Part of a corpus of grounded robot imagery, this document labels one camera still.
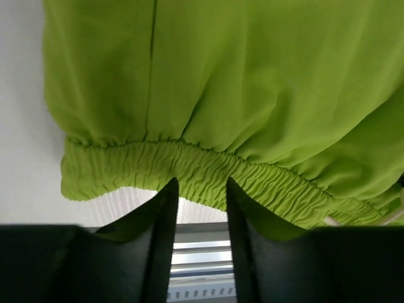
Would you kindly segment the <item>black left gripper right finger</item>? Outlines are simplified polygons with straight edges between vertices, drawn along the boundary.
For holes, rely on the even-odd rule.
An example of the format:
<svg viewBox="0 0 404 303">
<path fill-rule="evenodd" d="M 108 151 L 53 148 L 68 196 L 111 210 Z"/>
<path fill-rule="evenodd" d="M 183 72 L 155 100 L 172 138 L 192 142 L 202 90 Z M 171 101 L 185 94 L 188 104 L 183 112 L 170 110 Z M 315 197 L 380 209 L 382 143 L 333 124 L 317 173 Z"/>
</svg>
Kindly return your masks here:
<svg viewBox="0 0 404 303">
<path fill-rule="evenodd" d="M 302 229 L 226 184 L 239 302 L 402 302 L 402 227 Z"/>
</svg>

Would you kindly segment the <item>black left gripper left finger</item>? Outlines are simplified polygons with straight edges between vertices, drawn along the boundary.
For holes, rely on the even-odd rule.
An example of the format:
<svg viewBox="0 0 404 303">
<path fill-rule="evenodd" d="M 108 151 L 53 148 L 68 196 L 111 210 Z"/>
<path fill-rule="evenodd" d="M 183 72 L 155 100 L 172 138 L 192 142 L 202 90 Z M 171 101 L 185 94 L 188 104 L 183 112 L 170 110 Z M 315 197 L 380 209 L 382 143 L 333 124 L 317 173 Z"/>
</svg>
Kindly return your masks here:
<svg viewBox="0 0 404 303">
<path fill-rule="evenodd" d="M 1 301 L 165 302 L 178 199 L 178 181 L 171 179 L 96 231 L 2 225 Z"/>
</svg>

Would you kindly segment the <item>lime green shorts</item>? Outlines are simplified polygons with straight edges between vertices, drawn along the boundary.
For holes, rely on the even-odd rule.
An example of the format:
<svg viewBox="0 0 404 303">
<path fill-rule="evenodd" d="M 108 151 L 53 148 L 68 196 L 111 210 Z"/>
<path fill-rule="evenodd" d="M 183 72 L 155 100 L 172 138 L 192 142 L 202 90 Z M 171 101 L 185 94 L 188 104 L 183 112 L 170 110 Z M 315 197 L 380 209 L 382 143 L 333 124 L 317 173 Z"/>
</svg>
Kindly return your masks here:
<svg viewBox="0 0 404 303">
<path fill-rule="evenodd" d="M 225 210 L 233 178 L 303 229 L 403 225 L 402 1 L 45 1 L 61 193 Z"/>
</svg>

